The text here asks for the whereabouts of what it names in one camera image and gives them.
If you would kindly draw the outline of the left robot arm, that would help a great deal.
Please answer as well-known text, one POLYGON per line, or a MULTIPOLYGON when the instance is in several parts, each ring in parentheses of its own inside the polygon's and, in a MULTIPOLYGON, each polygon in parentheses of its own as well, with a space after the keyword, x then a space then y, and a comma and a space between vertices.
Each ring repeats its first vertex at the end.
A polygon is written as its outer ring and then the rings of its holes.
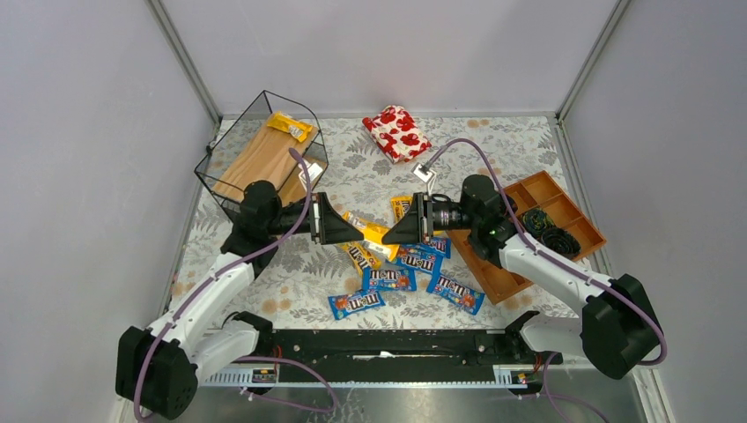
POLYGON ((218 312, 255 281, 278 246, 295 234, 309 234, 319 244, 364 238, 323 192, 307 192, 284 205, 271 182, 250 183, 204 281, 150 325, 131 326, 119 339, 115 392, 132 401, 137 420, 147 421, 144 411, 175 419, 199 385, 224 367, 246 356, 276 357, 272 324, 258 315, 240 312, 219 331, 207 330, 218 312))

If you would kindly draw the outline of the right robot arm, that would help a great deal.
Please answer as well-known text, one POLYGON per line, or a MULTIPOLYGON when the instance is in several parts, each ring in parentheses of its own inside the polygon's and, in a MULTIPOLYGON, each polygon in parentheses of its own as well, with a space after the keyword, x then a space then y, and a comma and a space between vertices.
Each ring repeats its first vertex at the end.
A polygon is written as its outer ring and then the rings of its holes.
POLYGON ((467 230, 478 258, 541 286, 576 314, 536 314, 517 323, 531 350, 583 357, 616 380, 666 358, 665 337, 643 285, 629 274, 613 278, 586 269, 532 238, 518 226, 504 190, 486 175, 468 176, 456 202, 415 193, 382 240, 424 243, 434 231, 452 229, 467 230))

